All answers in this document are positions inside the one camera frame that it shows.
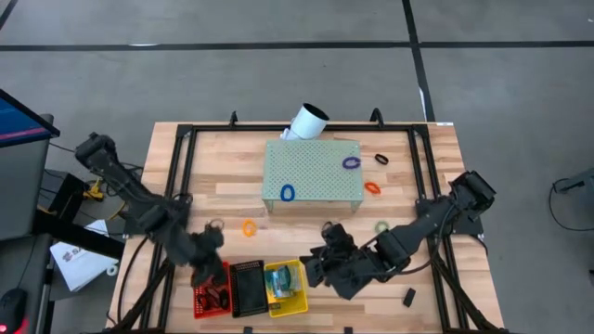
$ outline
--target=orange ring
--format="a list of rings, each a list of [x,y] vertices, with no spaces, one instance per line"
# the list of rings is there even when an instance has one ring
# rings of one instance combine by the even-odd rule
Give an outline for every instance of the orange ring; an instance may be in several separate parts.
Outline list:
[[[371,194],[381,194],[380,186],[378,186],[375,182],[366,182],[365,189],[367,189]]]
[[[253,222],[252,219],[246,219],[243,222],[243,235],[246,237],[251,237],[256,234],[256,223]]]

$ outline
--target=green ring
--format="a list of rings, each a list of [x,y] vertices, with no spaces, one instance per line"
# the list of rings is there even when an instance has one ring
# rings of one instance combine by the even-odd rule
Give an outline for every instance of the green ring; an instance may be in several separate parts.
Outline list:
[[[390,226],[386,221],[378,221],[378,223],[375,224],[375,233],[377,234],[381,233],[383,230],[388,229],[390,229]]]

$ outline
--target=mouse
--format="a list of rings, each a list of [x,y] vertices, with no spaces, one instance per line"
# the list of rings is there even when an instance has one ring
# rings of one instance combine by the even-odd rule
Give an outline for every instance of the mouse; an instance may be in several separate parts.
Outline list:
[[[0,298],[0,333],[14,333],[19,330],[25,317],[26,304],[27,291],[24,289],[9,290]]]

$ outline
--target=black container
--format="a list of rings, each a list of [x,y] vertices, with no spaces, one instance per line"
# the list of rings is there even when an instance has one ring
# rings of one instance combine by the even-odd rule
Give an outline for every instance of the black container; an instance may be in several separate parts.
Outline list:
[[[268,312],[264,261],[237,263],[230,267],[233,317]]]

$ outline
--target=perforated board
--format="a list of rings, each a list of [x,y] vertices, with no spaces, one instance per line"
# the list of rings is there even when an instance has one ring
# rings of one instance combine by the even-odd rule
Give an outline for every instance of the perforated board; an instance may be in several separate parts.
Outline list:
[[[348,157],[361,159],[359,142],[268,140],[262,199],[280,200],[281,188],[292,185],[294,200],[362,201],[363,166],[344,169],[342,161]]]

